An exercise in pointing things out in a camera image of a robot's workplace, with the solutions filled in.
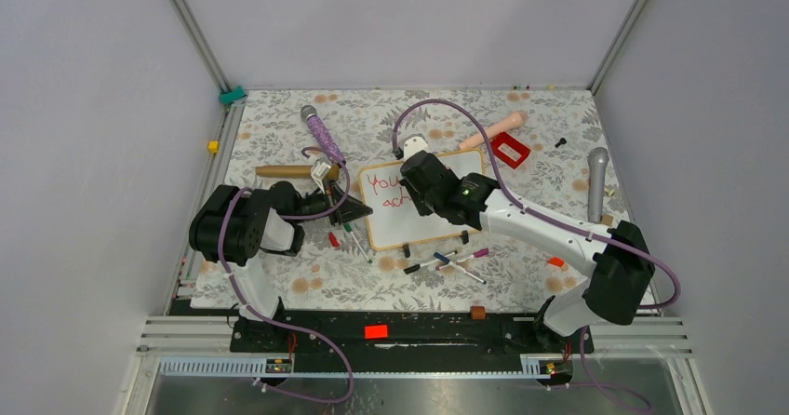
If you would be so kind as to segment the red marker cap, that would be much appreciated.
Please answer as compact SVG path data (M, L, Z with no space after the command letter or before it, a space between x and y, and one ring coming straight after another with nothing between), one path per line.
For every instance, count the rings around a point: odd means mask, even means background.
M329 239L329 242L330 242L330 244L331 244L331 245L332 245L334 248L339 248L339 247L341 246L341 243L340 243L339 239L336 237L336 235L335 235L335 234L333 234L333 233L329 233L329 234L328 234L328 239Z

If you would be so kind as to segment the yellow framed whiteboard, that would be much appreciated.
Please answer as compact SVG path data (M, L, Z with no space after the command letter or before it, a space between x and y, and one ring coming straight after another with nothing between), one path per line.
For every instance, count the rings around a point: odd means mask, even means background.
M366 218L373 249L400 248L476 232L435 214L420 215L402 182L401 166L400 162L367 166L358 174L361 200L373 210Z

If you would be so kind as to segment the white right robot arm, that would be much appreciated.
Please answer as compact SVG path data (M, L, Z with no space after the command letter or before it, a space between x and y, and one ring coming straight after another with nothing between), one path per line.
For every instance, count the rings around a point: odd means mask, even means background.
M630 325L655 265L641 230L629 221L615 227L572 219L510 193L479 173L459 177L438 156L419 151L400 168L401 181L418 213L436 215L525 242L568 262L585 281L540 309L533 337L555 352L578 329L598 321Z

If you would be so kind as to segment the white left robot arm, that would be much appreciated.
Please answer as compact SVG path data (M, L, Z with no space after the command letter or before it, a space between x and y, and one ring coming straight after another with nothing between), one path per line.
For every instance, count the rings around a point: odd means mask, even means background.
M341 195L335 181L325 191L309 194L300 194L289 181L254 190L222 184L191 222L190 248L220 266L238 299L239 314L257 321L252 336L265 350L283 347L289 328L259 254L296 256L305 237L303 222L327 218L341 226L373 213L360 200Z

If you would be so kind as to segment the green capped whiteboard marker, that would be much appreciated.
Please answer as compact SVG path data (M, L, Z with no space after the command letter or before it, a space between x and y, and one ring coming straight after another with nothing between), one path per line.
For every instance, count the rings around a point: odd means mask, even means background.
M344 223L343 224L343 228L346 231L346 233L351 237L351 239L354 241L354 244L359 249L359 251L360 251L361 255L363 256L363 258L365 259L365 261L368 264L371 264L372 263L372 259L369 257L368 252L366 251L366 249L362 246L361 241L357 237L353 226L350 223Z

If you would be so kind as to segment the blue capped whiteboard marker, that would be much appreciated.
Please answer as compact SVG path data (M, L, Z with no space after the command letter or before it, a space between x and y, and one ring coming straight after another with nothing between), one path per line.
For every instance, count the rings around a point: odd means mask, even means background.
M457 271L457 272L459 272L461 274L465 274L465 275L471 277L474 281L476 281L476 282L478 282L478 283L480 283L482 285L486 285L488 283L487 280L485 280L484 278L482 278L481 276L479 276L479 275L477 275L477 274L475 274L473 272L470 272L465 267L460 265L457 261L454 261L453 259L451 259L450 256L447 256L447 255L435 252L434 253L434 258L439 261L439 265L436 267L437 270L439 270L439 269L447 269L447 268L454 269L455 271Z

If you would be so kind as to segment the magenta capped whiteboard marker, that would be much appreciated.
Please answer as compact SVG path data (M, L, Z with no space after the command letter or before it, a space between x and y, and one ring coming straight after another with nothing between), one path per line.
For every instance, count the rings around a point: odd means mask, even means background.
M454 260L454 262L460 264L461 262L464 262L464 261L470 261L470 260L473 260L473 259L486 257L488 254L489 254L489 249L488 248L483 248L483 249L480 249L480 250L474 252L473 254L470 254L470 255L467 255L467 256L462 257L460 259Z

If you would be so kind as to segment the black capped whiteboard marker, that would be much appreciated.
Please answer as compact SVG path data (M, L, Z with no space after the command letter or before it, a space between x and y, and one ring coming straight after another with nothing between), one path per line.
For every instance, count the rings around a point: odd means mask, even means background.
M447 253L443 254L443 257L446 257L448 259L452 259L453 257L457 256L458 253L459 253L458 250L453 250L453 251L450 251L450 252L447 252ZM424 261L424 262L417 263L417 264L413 264L413 265L405 268L403 270L403 272L405 274L415 274L415 273L417 273L420 270L427 269L427 268L429 268L431 266L436 266L436 265L439 265L439 264L445 264L445 263L446 262L442 261L440 258L433 257L431 260Z

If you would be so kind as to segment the purple glitter toy microphone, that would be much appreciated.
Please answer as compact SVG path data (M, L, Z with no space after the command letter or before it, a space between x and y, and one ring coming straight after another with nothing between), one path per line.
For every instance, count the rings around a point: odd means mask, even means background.
M323 120L318 115L317 110L312 105L304 105L301 107L301 119L310 129L314 137L319 143L319 146L327 153L327 156L335 164L341 166L346 165L346 159L342 154L339 146L330 135L328 128L323 123Z

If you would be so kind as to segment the red rectangular plastic box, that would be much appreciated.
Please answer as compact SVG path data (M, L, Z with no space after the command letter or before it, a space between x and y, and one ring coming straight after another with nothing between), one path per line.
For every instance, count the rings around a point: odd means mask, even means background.
M503 132L491 140L494 156L506 166L517 169L529 158L531 150L527 145Z

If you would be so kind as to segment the pink toy microphone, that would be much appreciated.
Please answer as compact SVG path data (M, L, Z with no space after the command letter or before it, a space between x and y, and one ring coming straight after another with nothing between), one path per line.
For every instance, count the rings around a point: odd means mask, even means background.
M477 134L460 142L458 148L460 150L475 148L484 143L485 140L483 138L483 135L486 135L489 139L492 139L503 132L518 127L522 127L527 120L528 120L528 113L526 111L517 110L511 112L507 117L502 119L500 122L487 127L484 132L478 132Z

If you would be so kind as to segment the floral patterned table mat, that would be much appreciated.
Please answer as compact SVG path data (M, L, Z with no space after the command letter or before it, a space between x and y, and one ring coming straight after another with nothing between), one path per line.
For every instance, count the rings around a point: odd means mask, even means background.
M262 90L249 94L231 138L223 180L239 187L266 188L254 168L295 165L301 150L315 143L300 116L313 105L352 175L353 196L361 196L358 174L367 166L390 163L391 135L418 135L431 150L446 153L475 133L477 125L500 122L524 110L528 120L514 138L531 150L517 169L501 166L505 185L515 194L574 218L587 216L588 154L606 145L592 95L582 90ZM567 143L559 148L560 138ZM481 305L493 312L537 310L549 297L585 280L568 262L512 238L490 233L375 252L364 221L354 231L368 252L368 264L351 237L326 220L307 222L295 257L261 254L264 271L288 309L367 311L463 311ZM328 239L333 233L341 246ZM431 260L434 253L458 250L453 260L488 248L486 257L460 265L488 281L482 285L454 269L431 266L415 274L403 270Z

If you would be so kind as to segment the red tape label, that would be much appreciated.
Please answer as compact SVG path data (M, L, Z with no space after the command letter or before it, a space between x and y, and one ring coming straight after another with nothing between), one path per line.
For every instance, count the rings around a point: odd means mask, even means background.
M364 326L365 340L387 339L389 337L389 327L386 324Z

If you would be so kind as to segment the brown cylinder block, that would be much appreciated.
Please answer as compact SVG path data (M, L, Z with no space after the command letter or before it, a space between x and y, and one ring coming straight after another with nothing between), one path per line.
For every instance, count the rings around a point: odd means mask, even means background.
M471 319L475 321L485 320L487 318L486 308L481 305L471 306L469 314Z

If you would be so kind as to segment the red triangular block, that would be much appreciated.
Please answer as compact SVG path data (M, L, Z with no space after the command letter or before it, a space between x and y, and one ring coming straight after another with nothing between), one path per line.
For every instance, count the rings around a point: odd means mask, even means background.
M553 265L554 267L557 267L557 268L564 268L565 265L566 265L566 263L562 259L560 259L558 257L550 258L547 261L547 263L550 264L550 265Z

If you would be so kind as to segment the small yellow cube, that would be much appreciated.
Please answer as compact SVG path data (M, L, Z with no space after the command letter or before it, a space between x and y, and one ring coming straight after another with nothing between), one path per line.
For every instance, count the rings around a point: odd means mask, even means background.
M220 150L220 143L218 141L210 141L207 145L207 149L212 154L217 154Z

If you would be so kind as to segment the silver toy microphone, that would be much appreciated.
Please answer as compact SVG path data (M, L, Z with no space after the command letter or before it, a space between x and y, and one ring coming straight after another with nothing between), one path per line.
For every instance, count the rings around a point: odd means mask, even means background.
M589 222L599 223L603 216L608 150L604 147L595 147L590 151L587 161L589 169L587 218Z

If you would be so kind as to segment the teal corner clamp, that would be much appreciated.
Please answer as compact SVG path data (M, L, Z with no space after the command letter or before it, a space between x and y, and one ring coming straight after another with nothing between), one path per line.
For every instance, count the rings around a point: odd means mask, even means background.
M230 106L233 103L242 100L247 96L247 92L244 90L243 87L238 86L229 90L227 92L223 92L219 95L219 101L223 106Z

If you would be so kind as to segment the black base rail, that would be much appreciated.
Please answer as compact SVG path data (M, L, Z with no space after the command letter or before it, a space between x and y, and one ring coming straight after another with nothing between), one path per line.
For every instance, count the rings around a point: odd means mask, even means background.
M469 312L284 310L281 315L279 325L239 318L231 352L282 354L294 360L299 373L461 373L519 371L523 355L560 361L565 354L595 349L589 334L576 331L562 338L538 328L531 314L487 313L480 321ZM364 326L377 324L389 327L389 337L365 340Z

